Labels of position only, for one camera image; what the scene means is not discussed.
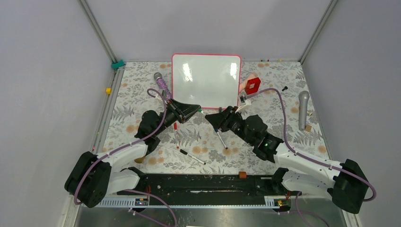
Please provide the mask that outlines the floral patterned mat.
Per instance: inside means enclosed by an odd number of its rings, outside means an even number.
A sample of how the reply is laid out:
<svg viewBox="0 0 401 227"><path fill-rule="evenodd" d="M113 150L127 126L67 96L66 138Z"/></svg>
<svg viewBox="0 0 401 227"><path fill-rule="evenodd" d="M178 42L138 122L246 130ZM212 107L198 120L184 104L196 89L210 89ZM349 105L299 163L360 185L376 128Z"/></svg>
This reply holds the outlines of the floral patterned mat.
<svg viewBox="0 0 401 227"><path fill-rule="evenodd" d="M112 151L133 142L142 114L147 110L157 113L162 104L147 94L147 89L157 88L154 73L160 72L171 82L169 62L128 62L117 76L114 105L108 126L102 134L96 153ZM268 132L276 137L287 135L290 145L296 151L328 158L324 136L312 102L309 102L307 125L311 132L298 128L299 93L308 86L299 62L244 62L241 78L257 73L263 93L251 99L251 106L243 117L257 114L268 126ZM146 156L136 167L146 173L173 174L236 174L245 171L251 175L272 174L276 165L262 161L252 148L232 132L220 134L228 149L224 149L212 126L201 113L195 114L188 122L178 125L180 147L176 148L174 129L169 127L160 135L155 151ZM206 165L180 153L180 149L206 162Z"/></svg>

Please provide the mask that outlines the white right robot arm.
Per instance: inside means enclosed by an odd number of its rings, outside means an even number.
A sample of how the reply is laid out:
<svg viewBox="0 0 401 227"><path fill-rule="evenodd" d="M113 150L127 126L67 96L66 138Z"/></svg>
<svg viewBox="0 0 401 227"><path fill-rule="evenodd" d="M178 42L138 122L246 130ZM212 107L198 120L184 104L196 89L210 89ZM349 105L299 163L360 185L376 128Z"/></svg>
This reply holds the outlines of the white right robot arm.
<svg viewBox="0 0 401 227"><path fill-rule="evenodd" d="M232 131L253 147L263 161L280 166L271 182L274 193L311 192L330 199L340 209L360 212L368 191L368 180L359 164L351 159L338 162L297 152L286 139L268 133L259 115L243 119L237 107L229 106L220 113L207 114L205 119L214 129Z"/></svg>

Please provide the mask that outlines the small wooden cube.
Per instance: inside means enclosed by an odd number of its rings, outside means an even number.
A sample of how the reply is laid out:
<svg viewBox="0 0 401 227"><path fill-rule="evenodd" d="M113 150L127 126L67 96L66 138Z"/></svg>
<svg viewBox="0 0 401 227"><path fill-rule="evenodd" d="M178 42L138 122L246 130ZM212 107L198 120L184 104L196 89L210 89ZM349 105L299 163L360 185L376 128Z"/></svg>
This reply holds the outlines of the small wooden cube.
<svg viewBox="0 0 401 227"><path fill-rule="evenodd" d="M312 131L312 126L311 125L306 125L305 131L306 132L311 132Z"/></svg>

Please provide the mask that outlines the wooden pestle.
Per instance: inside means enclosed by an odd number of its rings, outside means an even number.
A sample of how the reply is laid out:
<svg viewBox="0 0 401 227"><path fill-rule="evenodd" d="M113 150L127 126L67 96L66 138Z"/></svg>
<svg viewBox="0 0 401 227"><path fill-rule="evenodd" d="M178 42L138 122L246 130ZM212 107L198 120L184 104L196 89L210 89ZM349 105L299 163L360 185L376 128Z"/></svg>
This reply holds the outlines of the wooden pestle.
<svg viewBox="0 0 401 227"><path fill-rule="evenodd" d="M141 163L144 162L144 159L145 159L145 157L137 158L137 159L134 160L134 162L141 164Z"/></svg>

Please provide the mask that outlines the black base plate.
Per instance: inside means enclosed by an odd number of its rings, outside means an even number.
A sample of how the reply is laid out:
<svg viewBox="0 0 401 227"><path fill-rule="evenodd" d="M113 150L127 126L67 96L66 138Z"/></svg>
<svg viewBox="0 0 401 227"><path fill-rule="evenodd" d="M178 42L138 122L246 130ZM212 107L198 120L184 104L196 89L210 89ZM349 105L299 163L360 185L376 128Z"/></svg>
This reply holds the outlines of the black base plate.
<svg viewBox="0 0 401 227"><path fill-rule="evenodd" d="M158 196L166 203L180 204L201 202L223 203L231 201L255 204L263 196L288 199L297 191L289 191L274 175L248 175L239 179L235 175L202 174L145 174L140 173L139 183L132 192L126 190L118 195L137 195L145 192Z"/></svg>

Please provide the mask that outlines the black capped marker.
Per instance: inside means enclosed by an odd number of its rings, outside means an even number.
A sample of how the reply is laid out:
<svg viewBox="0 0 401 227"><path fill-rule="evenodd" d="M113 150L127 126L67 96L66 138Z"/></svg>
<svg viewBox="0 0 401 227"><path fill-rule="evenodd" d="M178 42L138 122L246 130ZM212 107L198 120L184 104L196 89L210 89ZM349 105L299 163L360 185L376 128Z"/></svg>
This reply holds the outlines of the black capped marker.
<svg viewBox="0 0 401 227"><path fill-rule="evenodd" d="M180 153L182 153L183 155L186 155L186 156L190 157L191 159L193 159L193 160L195 160L195 161L201 163L202 165L206 165L206 162L205 162L205 161L200 160L199 158L197 158L197 157L195 157L195 156L189 154L187 151L185 151L185 150L183 150L183 149L180 149Z"/></svg>

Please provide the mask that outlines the blue capped marker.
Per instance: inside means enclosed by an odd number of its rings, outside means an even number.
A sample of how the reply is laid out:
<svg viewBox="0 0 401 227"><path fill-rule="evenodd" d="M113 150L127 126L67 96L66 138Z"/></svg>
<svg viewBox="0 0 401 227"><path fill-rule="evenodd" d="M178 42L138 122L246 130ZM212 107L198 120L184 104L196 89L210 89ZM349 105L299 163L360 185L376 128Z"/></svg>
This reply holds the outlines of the blue capped marker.
<svg viewBox="0 0 401 227"><path fill-rule="evenodd" d="M227 145L225 144L225 142L224 142L224 140L223 140L223 138L221 137L221 135L220 135L220 132L219 132L219 130L215 130L215 132L216 132L216 134L217 134L217 136L218 136L218 138L219 138L219 140L221 141L221 143L222 143L222 145L223 145L223 147L224 147L224 149L228 149L228 147L227 147Z"/></svg>

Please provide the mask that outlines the teal corner clamp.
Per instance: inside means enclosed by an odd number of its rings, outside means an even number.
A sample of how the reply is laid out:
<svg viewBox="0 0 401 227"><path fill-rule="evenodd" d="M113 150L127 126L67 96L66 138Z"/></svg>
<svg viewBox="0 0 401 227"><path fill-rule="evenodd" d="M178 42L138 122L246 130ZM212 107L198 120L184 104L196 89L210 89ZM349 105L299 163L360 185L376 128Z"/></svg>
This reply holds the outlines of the teal corner clamp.
<svg viewBox="0 0 401 227"><path fill-rule="evenodd" d="M113 70L116 70L124 65L125 65L125 62L123 60L119 60L118 62L112 63L111 67Z"/></svg>

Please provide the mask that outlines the brown small cube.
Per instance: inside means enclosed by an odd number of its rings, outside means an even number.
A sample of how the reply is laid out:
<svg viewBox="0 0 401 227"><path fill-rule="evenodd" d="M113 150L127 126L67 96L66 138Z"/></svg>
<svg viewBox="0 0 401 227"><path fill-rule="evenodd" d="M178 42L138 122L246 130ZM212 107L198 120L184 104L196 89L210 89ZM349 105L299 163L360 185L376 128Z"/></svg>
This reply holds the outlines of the brown small cube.
<svg viewBox="0 0 401 227"><path fill-rule="evenodd" d="M238 173L239 179L246 179L247 178L247 173L245 171L240 171Z"/></svg>

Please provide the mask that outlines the pink peach object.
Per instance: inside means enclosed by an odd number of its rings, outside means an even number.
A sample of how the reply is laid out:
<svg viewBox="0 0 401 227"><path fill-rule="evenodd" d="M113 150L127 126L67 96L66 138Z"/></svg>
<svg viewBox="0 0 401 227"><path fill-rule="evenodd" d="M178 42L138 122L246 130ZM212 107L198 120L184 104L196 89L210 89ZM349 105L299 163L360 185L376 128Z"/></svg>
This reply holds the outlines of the pink peach object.
<svg viewBox="0 0 401 227"><path fill-rule="evenodd" d="M246 84L247 84L247 82L249 80L254 79L256 77L258 77L258 74L255 73L255 72L249 74L248 77L243 82L240 83L240 85L239 85L239 93L241 93L245 89Z"/></svg>

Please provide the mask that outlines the pink framed whiteboard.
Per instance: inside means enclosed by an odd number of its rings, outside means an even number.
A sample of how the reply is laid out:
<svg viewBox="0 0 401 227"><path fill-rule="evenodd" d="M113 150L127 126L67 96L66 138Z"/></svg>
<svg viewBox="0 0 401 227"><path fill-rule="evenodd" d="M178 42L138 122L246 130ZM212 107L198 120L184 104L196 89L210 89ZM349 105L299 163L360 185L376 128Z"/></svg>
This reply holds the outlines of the pink framed whiteboard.
<svg viewBox="0 0 401 227"><path fill-rule="evenodd" d="M234 54L175 53L171 58L172 97L203 109L238 104L242 58Z"/></svg>

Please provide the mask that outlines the red hollow block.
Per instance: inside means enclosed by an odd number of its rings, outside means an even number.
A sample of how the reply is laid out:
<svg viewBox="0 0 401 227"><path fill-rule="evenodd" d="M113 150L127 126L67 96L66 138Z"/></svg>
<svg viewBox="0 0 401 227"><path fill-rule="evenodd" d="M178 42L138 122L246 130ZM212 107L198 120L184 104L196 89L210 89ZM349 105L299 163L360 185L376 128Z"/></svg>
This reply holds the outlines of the red hollow block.
<svg viewBox="0 0 401 227"><path fill-rule="evenodd" d="M255 94L256 92L258 92L260 84L261 80L259 79L259 77L248 79L245 84L245 93L247 95Z"/></svg>

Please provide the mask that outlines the silver toy microphone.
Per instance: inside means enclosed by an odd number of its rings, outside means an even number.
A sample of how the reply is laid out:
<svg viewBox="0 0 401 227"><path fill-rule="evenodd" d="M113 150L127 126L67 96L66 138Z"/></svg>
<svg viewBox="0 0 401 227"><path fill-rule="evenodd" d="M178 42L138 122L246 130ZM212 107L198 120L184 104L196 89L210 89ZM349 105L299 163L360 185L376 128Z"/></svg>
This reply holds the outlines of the silver toy microphone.
<svg viewBox="0 0 401 227"><path fill-rule="evenodd" d="M310 95L308 91L300 92L299 99L299 118L298 118L298 127L300 131L304 131L306 128L306 118L307 118L307 105L309 101Z"/></svg>

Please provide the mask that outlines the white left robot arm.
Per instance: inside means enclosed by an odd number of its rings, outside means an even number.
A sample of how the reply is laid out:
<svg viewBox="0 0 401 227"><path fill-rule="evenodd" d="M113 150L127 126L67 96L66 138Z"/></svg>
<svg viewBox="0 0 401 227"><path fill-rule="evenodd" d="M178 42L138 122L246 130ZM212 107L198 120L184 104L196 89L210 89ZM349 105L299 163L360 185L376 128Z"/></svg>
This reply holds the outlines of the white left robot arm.
<svg viewBox="0 0 401 227"><path fill-rule="evenodd" d="M126 189L142 194L146 190L146 180L126 165L153 152L160 143L158 134L175 122L187 122L201 108L174 99L164 101L163 105L161 113L148 110L142 114L136 141L111 152L93 154L87 151L79 157L64 185L77 204L92 208L109 194Z"/></svg>

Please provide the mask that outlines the purple glitter toy microphone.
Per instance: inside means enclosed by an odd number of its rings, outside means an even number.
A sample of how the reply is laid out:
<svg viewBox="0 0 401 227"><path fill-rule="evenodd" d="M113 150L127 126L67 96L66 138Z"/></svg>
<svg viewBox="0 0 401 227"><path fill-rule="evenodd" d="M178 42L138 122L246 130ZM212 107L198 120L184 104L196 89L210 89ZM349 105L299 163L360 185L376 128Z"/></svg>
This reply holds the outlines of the purple glitter toy microphone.
<svg viewBox="0 0 401 227"><path fill-rule="evenodd" d="M162 90L161 96L166 100L172 99L172 93L170 92L167 83L163 79L163 76L160 72L156 72L154 74L154 79L158 85L158 87Z"/></svg>

